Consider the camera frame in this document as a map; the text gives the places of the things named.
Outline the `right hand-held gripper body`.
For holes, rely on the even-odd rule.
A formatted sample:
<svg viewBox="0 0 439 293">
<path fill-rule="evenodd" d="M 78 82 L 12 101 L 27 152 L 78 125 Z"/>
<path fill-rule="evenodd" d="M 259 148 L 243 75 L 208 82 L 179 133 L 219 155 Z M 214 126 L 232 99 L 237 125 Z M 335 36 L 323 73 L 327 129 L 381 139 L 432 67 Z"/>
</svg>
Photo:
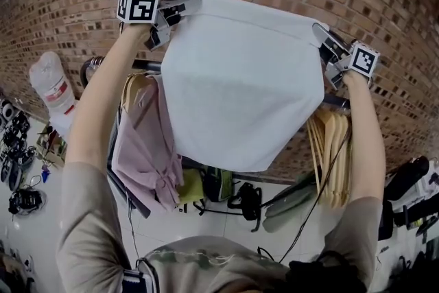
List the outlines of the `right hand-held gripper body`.
<svg viewBox="0 0 439 293">
<path fill-rule="evenodd" d="M 369 82 L 380 57 L 379 52 L 357 40 L 349 45 L 326 40 L 319 48 L 319 53 L 326 65 L 324 75 L 335 90 L 342 85 L 347 71 L 356 71 Z"/>
</svg>

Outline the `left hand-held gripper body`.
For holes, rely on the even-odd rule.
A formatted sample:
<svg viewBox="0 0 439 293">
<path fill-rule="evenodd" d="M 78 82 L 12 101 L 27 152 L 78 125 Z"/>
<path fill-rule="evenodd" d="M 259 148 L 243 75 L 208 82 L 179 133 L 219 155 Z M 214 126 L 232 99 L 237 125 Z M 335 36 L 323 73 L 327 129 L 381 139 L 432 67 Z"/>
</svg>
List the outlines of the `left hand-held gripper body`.
<svg viewBox="0 0 439 293">
<path fill-rule="evenodd" d="M 166 14 L 158 10 L 160 0 L 118 0 L 116 17 L 123 24 L 150 26 L 150 36 L 145 46 L 154 51 L 169 42 L 171 27 L 179 23 L 183 15 Z"/>
</svg>

